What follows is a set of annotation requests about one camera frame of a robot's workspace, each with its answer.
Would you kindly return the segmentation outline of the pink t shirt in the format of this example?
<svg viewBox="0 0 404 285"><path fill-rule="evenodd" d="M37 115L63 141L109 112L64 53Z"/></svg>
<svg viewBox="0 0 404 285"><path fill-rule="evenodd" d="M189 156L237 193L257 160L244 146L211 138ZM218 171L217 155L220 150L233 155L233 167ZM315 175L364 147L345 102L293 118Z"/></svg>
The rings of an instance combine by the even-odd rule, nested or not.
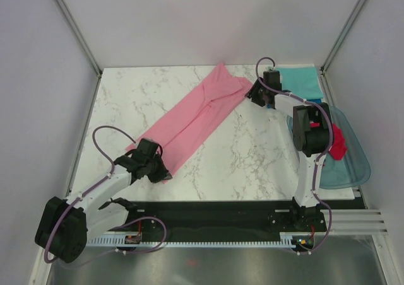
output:
<svg viewBox="0 0 404 285"><path fill-rule="evenodd" d="M162 161L174 175L241 104L252 85L244 77L231 75L220 63L139 138L161 145Z"/></svg>

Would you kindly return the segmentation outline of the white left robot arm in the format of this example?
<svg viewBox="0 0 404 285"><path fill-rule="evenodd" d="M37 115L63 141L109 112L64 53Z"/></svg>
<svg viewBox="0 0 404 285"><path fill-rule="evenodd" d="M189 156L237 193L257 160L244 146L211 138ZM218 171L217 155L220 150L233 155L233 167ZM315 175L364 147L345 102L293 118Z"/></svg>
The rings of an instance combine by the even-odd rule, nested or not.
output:
<svg viewBox="0 0 404 285"><path fill-rule="evenodd" d="M172 175L162 159L163 148L143 138L137 147L112 162L111 171L83 191L47 201L34 242L65 263L72 263L87 242L121 226L133 230L138 214L132 203L114 196L143 177L151 183L170 180Z"/></svg>

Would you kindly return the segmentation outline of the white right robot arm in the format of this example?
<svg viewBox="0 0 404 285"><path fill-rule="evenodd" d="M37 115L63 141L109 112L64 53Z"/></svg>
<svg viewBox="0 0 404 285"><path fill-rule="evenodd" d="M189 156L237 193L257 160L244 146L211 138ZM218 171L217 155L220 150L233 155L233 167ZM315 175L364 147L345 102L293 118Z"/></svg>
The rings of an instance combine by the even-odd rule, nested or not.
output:
<svg viewBox="0 0 404 285"><path fill-rule="evenodd" d="M287 219L295 230L304 230L323 220L317 190L326 154L333 144L333 127L327 103L301 99L284 90L280 72L258 76L246 98L260 107L270 106L292 119L292 140L299 157L299 179Z"/></svg>

